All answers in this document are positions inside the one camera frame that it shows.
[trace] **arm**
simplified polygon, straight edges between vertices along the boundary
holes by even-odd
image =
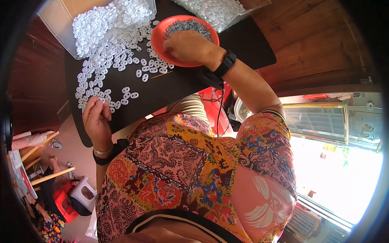
[[[28,197],[28,200],[32,203],[32,204],[35,204],[36,203],[36,200],[35,198],[33,198],[33,196],[28,192],[27,193],[27,197]],[[46,210],[44,210],[42,208],[42,206],[37,203],[35,205],[35,208],[42,214],[42,216],[45,218],[46,221],[51,221],[51,217],[49,216],[49,214],[46,212]]]
[[[179,31],[170,34],[164,43],[166,51],[181,61],[197,61],[214,72],[222,63],[227,51],[195,31]],[[245,106],[254,114],[262,110],[275,110],[284,114],[282,104],[266,81],[240,60],[223,76],[238,94]]]
[[[95,151],[93,153],[98,158],[108,158],[112,154],[112,133],[107,123],[112,119],[111,109],[108,106],[108,102],[104,104],[97,100],[97,96],[91,97],[85,107],[85,111],[82,114],[82,120],[84,122],[85,131],[92,140],[93,148],[108,153],[99,155]],[[98,165],[96,164],[96,189],[97,193],[102,190],[104,176],[107,172],[109,164]]]

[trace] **gold bracelet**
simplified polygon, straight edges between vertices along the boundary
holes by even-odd
[[[95,148],[93,148],[93,151],[96,153],[96,154],[98,154],[98,155],[104,155],[104,154],[107,154],[107,153],[109,153],[109,152],[111,152],[112,151],[112,148],[113,148],[113,144],[112,144],[112,147],[111,147],[111,149],[110,150],[108,150],[108,151],[105,151],[105,152],[101,152],[101,151],[98,151],[98,150],[96,150]]]

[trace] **flip-flop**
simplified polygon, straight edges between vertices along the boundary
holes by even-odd
[[[72,165],[72,163],[68,162],[68,168],[70,168],[70,167],[73,167],[73,165]],[[74,179],[75,179],[75,178],[74,178],[74,173],[73,173],[73,171],[69,171],[68,174],[69,174],[69,178],[70,178],[71,180],[74,180]]]

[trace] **wrist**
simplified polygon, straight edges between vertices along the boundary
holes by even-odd
[[[93,148],[95,150],[97,150],[97,151],[100,151],[100,152],[108,152],[108,151],[110,151],[112,149],[112,145],[113,145],[112,140],[109,140],[109,141],[106,141],[106,142],[99,142],[99,143],[93,143],[92,142],[92,144],[93,144]]]
[[[207,55],[203,58],[202,64],[206,66],[210,71],[214,72],[223,62],[224,56],[227,54],[227,51],[214,45]]]

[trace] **red plastic stool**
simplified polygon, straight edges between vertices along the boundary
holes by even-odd
[[[76,186],[75,182],[69,181],[66,183],[66,185],[61,186],[59,189],[57,189],[54,192],[53,198],[55,201],[55,204],[57,205],[58,209],[62,213],[63,217],[65,218],[66,223],[72,222],[77,216],[79,215],[70,204],[68,204],[68,193],[70,194],[70,191]]]

